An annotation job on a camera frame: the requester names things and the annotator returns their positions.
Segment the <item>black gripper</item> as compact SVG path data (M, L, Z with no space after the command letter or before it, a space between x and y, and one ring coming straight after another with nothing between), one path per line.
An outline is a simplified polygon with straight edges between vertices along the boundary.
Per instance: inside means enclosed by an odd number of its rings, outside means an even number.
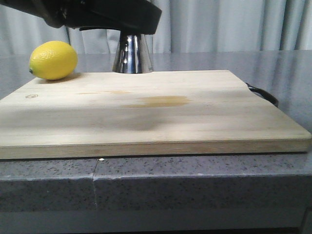
M44 19L51 27L82 28L91 26L84 0L2 0L1 5Z

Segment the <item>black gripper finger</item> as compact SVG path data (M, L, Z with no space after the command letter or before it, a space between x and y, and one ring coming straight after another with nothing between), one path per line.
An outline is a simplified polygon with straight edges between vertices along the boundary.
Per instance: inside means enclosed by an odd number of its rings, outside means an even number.
M153 35L161 14L161 9L147 0L70 0L64 25L81 31L113 29Z

